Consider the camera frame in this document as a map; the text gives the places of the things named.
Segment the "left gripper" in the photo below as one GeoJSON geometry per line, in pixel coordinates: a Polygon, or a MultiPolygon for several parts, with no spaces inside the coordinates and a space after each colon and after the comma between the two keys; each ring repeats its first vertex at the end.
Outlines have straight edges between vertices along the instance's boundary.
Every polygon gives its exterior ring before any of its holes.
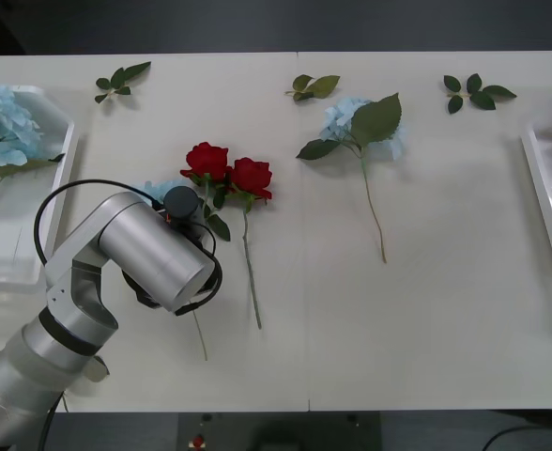
{"type": "Polygon", "coordinates": [[[136,300],[138,303],[145,305],[148,308],[151,309],[158,309],[161,308],[161,305],[157,303],[144,289],[141,287],[136,287],[134,289],[134,292],[136,294],[136,300]]]}

